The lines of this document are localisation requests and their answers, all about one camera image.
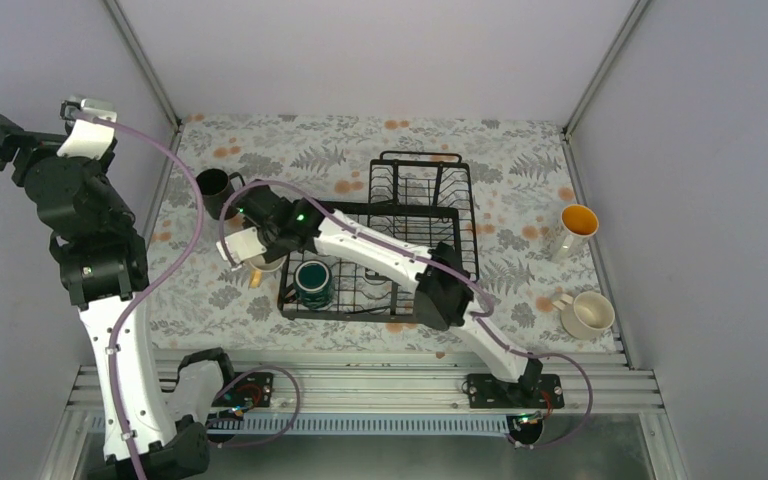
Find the yellow mug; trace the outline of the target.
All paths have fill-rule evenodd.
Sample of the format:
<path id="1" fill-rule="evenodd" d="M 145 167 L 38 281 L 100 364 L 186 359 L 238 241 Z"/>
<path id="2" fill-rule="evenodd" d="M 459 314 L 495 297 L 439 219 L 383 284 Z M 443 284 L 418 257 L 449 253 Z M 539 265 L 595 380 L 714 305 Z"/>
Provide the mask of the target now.
<path id="1" fill-rule="evenodd" d="M 266 261 L 262 255 L 245 260 L 244 265 L 249 270 L 248 286 L 250 288 L 259 288 L 266 276 L 281 270 L 285 261 L 286 256 Z"/>

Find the black mug white rim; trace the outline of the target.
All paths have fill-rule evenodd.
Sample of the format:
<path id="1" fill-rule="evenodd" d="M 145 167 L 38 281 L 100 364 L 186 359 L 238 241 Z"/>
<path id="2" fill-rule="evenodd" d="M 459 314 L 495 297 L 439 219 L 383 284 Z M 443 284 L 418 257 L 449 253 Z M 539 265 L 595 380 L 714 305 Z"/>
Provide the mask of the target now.
<path id="1" fill-rule="evenodd" d="M 206 213 L 213 220 L 230 220 L 239 213 L 239 209 L 230 206 L 224 215 L 221 215 L 224 203 L 235 192 L 234 182 L 241 186 L 245 181 L 239 172 L 227 173 L 222 169 L 207 169 L 196 176 L 196 182 L 201 194 Z"/>

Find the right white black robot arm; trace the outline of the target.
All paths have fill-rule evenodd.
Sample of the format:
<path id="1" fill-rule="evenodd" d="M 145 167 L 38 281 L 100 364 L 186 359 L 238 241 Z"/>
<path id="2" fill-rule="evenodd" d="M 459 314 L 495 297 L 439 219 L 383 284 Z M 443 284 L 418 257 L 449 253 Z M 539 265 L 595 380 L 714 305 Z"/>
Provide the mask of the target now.
<path id="1" fill-rule="evenodd" d="M 335 257 L 412 290 L 414 318 L 467 345 L 489 368 L 496 390 L 509 404 L 525 407 L 541 400 L 541 362 L 512 346 L 492 324 L 492 298 L 462 270 L 451 246 L 420 246 L 388 236 L 283 181 L 246 184 L 222 209 L 235 210 L 253 225 L 265 253 L 309 251 Z"/>

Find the black wire dish rack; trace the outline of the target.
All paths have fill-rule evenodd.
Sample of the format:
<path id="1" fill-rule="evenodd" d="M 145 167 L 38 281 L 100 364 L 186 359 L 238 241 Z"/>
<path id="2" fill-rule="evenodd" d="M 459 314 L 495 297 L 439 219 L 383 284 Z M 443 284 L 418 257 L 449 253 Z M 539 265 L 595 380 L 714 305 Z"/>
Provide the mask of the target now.
<path id="1" fill-rule="evenodd" d="M 330 201 L 357 223 L 399 240 L 436 250 L 449 246 L 457 267 L 480 278 L 473 183 L 476 169 L 459 154 L 385 150 L 371 160 L 365 202 Z M 328 305 L 310 308 L 298 296 L 295 273 L 318 259 L 331 273 Z M 342 256 L 292 252 L 281 271 L 277 307 L 290 320 L 413 323 L 414 293 L 384 273 Z"/>

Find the beige cream mug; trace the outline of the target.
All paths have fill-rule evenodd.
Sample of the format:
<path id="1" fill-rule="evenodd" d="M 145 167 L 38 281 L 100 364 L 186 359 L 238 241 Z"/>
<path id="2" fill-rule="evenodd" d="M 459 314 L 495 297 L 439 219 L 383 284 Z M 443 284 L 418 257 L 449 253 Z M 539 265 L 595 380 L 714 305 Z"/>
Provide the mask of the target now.
<path id="1" fill-rule="evenodd" d="M 551 305 L 559 311 L 560 322 L 575 339 L 589 341 L 610 330 L 616 321 L 611 302 L 596 291 L 585 291 L 576 296 L 558 293 Z"/>

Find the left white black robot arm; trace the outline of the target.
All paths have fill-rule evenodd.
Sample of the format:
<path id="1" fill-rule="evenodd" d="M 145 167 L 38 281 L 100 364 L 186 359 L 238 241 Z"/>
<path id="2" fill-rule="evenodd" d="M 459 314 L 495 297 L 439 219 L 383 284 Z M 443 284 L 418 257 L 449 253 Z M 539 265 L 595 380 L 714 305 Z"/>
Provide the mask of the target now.
<path id="1" fill-rule="evenodd" d="M 0 171 L 35 204 L 49 251 L 91 341 L 105 411 L 104 463 L 94 479 L 185 479 L 208 469 L 212 404 L 230 402 L 238 377 L 221 348 L 187 355 L 164 395 L 149 327 L 137 304 L 157 283 L 135 217 L 107 172 L 116 146 L 110 105 L 65 101 L 62 134 L 32 132 L 0 113 Z"/>

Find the white mug orange interior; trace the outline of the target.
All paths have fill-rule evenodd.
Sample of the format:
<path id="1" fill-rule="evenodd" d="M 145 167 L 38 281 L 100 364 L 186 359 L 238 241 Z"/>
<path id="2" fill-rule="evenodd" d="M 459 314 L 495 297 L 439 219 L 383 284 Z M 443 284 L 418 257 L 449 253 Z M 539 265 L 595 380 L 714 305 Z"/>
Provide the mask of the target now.
<path id="1" fill-rule="evenodd" d="M 561 262 L 583 248 L 599 230 L 596 213 L 581 204 L 566 206 L 549 231 L 550 258 Z"/>

